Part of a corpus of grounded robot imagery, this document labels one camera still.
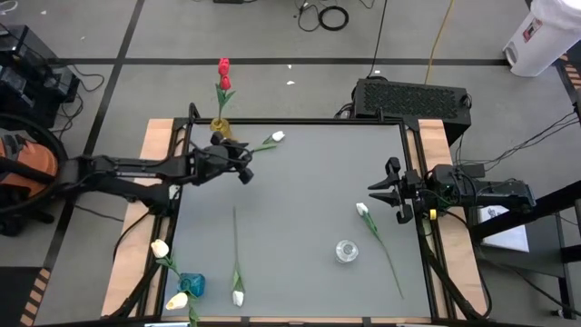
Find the black floor stripe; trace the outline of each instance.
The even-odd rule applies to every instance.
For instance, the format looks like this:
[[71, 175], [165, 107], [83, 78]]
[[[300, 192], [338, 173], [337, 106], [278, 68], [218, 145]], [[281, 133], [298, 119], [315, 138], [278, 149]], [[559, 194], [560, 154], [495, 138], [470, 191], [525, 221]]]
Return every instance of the black floor stripe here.
[[[60, 58], [51, 64], [118, 64], [119, 58]], [[121, 64], [215, 65], [220, 58], [124, 58]], [[371, 64], [372, 58], [230, 58], [231, 64]], [[428, 58], [378, 58], [376, 64], [427, 65]], [[505, 59], [434, 59], [432, 65], [506, 66]]]
[[[135, 3], [135, 8], [133, 9], [133, 14], [131, 16], [131, 20], [129, 21], [129, 25], [127, 26], [127, 30], [125, 31], [125, 36], [123, 38], [121, 48], [119, 49], [119, 54], [117, 55], [117, 58], [114, 61], [111, 76], [109, 77], [109, 81], [107, 82], [107, 86], [105, 87], [101, 104], [99, 105], [96, 117], [94, 118], [93, 126], [91, 127], [91, 132], [89, 133], [87, 143], [84, 147], [84, 154], [92, 154], [94, 147], [97, 143], [97, 137], [99, 136], [99, 132], [101, 131], [101, 126], [103, 125], [103, 120], [105, 118], [105, 115], [107, 114], [107, 109], [109, 109], [109, 103], [111, 102], [113, 91], [115, 89], [115, 86], [117, 85], [117, 80], [119, 79], [119, 73], [121, 72], [121, 68], [123, 66], [123, 59], [127, 55], [129, 43], [131, 43], [133, 32], [135, 32], [135, 27], [137, 26], [137, 22], [139, 21], [139, 16], [142, 12], [144, 2], [145, 0], [137, 0], [137, 2]], [[44, 268], [47, 268], [49, 271], [52, 271], [54, 269], [58, 253], [61, 251], [64, 235], [66, 233], [66, 230], [68, 229], [69, 222], [71, 222], [71, 217], [73, 216], [75, 202], [76, 198], [68, 199], [66, 201], [66, 203], [64, 204], [63, 211], [61, 212], [61, 218], [59, 219], [58, 224], [56, 225], [53, 240], [51, 241], [51, 244], [48, 248], [48, 253], [46, 254], [46, 257], [44, 258]]]

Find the yellow cable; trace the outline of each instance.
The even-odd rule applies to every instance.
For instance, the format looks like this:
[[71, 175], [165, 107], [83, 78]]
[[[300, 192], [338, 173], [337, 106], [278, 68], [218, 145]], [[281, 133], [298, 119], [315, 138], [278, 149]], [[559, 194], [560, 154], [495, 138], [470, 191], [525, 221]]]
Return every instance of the yellow cable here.
[[434, 58], [434, 53], [436, 52], [436, 46], [438, 45], [439, 37], [442, 35], [442, 31], [444, 30], [444, 25], [448, 20], [448, 14], [450, 13], [450, 11], [452, 11], [454, 1], [455, 0], [450, 0], [450, 5], [448, 6], [448, 10], [446, 11], [446, 15], [444, 16], [444, 21], [442, 21], [442, 25], [439, 27], [438, 36], [436, 36], [436, 41], [434, 41], [434, 45], [432, 45], [432, 52], [431, 54], [429, 54], [428, 71], [426, 72], [426, 80], [424, 81], [424, 84], [428, 83], [429, 73], [431, 72], [432, 69], [432, 60]]

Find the blue glass vase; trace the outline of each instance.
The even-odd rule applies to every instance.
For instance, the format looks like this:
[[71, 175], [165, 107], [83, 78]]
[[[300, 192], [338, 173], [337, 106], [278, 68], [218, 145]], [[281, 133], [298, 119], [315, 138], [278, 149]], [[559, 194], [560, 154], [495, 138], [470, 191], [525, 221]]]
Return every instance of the blue glass vase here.
[[203, 295], [206, 287], [206, 278], [201, 273], [180, 273], [178, 292], [189, 292], [195, 297]]

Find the white paper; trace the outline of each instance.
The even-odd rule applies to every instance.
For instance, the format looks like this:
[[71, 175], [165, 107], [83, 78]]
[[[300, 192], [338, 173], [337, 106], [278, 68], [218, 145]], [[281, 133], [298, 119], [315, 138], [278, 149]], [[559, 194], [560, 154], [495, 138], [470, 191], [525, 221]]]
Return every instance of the white paper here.
[[[494, 218], [508, 209], [501, 205], [491, 205], [478, 209], [478, 220], [483, 223], [490, 218]], [[527, 229], [521, 225], [502, 233], [485, 237], [482, 241], [485, 245], [501, 247], [510, 250], [528, 252]]]

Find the white tulip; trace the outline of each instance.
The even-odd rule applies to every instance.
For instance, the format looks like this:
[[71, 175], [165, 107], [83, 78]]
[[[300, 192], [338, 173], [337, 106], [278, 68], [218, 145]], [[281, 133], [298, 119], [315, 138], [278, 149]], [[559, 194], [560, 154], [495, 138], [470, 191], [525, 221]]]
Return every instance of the white tulip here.
[[175, 294], [167, 304], [165, 304], [165, 309], [177, 310], [185, 307], [186, 304], [188, 304], [188, 295], [184, 292], [179, 292]]
[[232, 292], [232, 301], [235, 305], [242, 307], [242, 304], [244, 303], [244, 293], [240, 291]]
[[364, 203], [356, 203], [355, 207], [357, 207], [357, 212], [361, 217], [363, 217], [365, 213], [369, 213], [369, 209]]
[[153, 255], [155, 255], [156, 258], [160, 259], [170, 252], [170, 247], [167, 246], [167, 244], [162, 240], [155, 240], [155, 242], [152, 243], [152, 251]]
[[277, 133], [272, 135], [272, 141], [280, 142], [284, 138], [284, 133], [282, 131], [278, 131]]

